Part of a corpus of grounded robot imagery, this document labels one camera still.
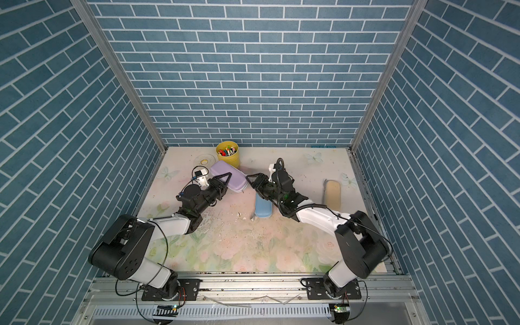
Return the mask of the white sleeve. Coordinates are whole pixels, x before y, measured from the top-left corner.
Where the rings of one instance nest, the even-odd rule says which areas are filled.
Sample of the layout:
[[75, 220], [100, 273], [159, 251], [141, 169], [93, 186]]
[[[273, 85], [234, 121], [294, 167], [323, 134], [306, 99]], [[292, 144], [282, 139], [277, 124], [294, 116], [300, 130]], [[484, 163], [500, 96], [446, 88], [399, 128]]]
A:
[[270, 200], [261, 198], [256, 194], [255, 197], [255, 216], [258, 218], [269, 218], [273, 214], [273, 204]]

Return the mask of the white sleeve case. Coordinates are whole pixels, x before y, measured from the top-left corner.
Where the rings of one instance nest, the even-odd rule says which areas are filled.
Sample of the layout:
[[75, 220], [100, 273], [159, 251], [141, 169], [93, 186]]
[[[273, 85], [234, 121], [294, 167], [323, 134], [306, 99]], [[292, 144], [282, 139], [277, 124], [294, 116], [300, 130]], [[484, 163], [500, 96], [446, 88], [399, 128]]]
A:
[[341, 184], [334, 180], [325, 180], [323, 204], [333, 211], [341, 211]]

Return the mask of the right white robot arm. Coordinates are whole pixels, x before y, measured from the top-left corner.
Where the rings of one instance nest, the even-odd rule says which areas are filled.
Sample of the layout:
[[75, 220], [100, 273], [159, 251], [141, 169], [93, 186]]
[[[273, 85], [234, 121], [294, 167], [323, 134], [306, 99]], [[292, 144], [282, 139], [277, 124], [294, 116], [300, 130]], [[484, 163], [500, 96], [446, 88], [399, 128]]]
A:
[[350, 282], [366, 279], [391, 254], [391, 245], [362, 211], [341, 213], [318, 204], [294, 188], [295, 180], [283, 161], [270, 166], [270, 174], [256, 173], [246, 180], [257, 194], [272, 202], [281, 215], [314, 226], [336, 238], [341, 259], [324, 275], [324, 287], [339, 296]]

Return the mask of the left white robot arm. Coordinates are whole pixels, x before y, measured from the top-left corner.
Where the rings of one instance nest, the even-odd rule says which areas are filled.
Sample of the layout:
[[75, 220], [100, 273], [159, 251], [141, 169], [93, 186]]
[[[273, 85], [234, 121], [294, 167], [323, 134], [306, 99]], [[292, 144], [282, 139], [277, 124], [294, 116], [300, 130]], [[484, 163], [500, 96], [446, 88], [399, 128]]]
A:
[[204, 210], [223, 199], [231, 178], [230, 172], [214, 176], [204, 190], [197, 184], [187, 185], [177, 195], [180, 209], [170, 217], [142, 221], [132, 215], [119, 216], [92, 249], [89, 263], [118, 280], [153, 288], [163, 299], [173, 298], [179, 287], [177, 274], [164, 262], [149, 260], [149, 246], [161, 238], [192, 234], [202, 223]]

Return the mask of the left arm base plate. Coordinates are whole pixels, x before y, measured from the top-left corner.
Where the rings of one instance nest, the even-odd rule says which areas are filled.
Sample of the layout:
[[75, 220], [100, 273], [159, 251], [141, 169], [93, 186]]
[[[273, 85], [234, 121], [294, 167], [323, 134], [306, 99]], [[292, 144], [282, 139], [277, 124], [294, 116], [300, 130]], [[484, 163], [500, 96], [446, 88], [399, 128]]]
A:
[[162, 288], [147, 286], [142, 295], [142, 301], [195, 301], [201, 280], [195, 278], [175, 279]]

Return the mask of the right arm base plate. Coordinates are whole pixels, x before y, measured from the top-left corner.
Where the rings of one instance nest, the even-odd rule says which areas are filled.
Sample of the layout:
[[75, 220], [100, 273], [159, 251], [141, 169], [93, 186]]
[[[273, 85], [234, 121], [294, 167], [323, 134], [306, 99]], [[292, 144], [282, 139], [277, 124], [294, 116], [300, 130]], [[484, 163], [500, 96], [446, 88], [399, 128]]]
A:
[[357, 280], [348, 282], [344, 287], [336, 286], [328, 278], [302, 278], [300, 283], [305, 288], [309, 300], [362, 298]]

